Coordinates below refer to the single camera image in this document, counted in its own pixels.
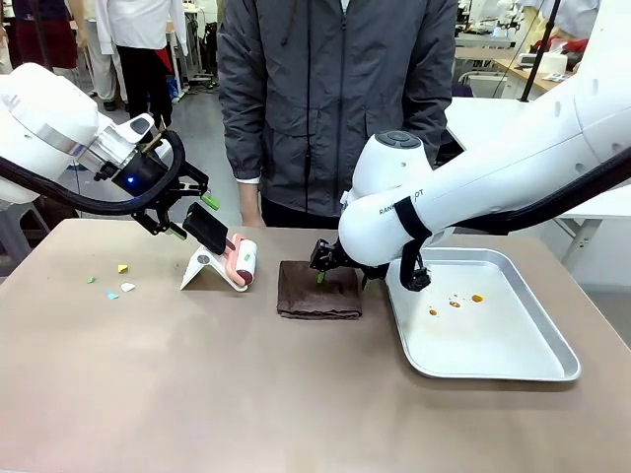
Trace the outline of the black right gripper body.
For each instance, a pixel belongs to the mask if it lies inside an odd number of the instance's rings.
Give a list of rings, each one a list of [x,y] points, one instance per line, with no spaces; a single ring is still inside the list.
[[[348,267],[359,269],[365,278],[384,278],[388,270],[388,263],[379,266],[370,266],[353,260],[344,250],[340,241],[332,246],[332,263],[335,267]]]

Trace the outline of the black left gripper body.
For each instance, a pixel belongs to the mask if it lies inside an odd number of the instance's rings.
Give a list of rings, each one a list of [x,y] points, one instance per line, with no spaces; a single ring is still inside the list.
[[[185,164],[185,150],[174,148],[174,159],[168,168],[154,152],[137,152],[129,163],[116,172],[106,163],[94,176],[94,181],[110,180],[133,198],[122,202],[105,202],[109,211],[139,211],[156,208],[158,204],[173,205],[182,196],[180,172]]]

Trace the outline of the person's right hand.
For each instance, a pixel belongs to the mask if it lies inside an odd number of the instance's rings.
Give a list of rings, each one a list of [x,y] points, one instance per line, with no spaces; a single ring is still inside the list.
[[[250,183],[239,183],[238,189],[243,225],[250,228],[264,228],[265,223],[260,211],[258,186]]]

